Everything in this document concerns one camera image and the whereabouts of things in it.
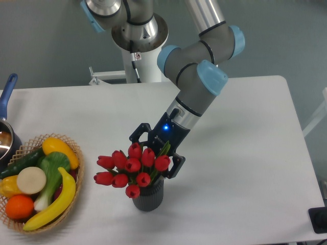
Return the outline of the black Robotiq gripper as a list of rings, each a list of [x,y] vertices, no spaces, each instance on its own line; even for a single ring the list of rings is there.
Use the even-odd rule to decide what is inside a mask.
[[[141,123],[129,136],[131,143],[139,143],[151,148],[156,155],[169,142],[168,155],[158,157],[158,178],[172,179],[177,176],[185,162],[185,157],[176,153],[177,148],[186,138],[190,129],[187,129],[174,121],[177,111],[167,112],[161,117],[156,126],[151,130],[149,123]],[[140,137],[148,133],[148,140],[140,142]]]

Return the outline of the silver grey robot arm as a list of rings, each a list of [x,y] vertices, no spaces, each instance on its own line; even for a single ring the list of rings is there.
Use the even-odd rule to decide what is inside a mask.
[[[170,170],[156,178],[173,178],[185,158],[176,149],[227,83],[218,65],[241,53],[243,32],[226,24],[217,1],[186,1],[199,40],[185,48],[166,45],[168,27],[153,10],[152,1],[82,1],[89,23],[97,32],[111,30],[121,50],[127,83],[153,83],[169,79],[179,93],[155,127],[141,124],[130,136],[158,154],[166,143],[173,160]]]

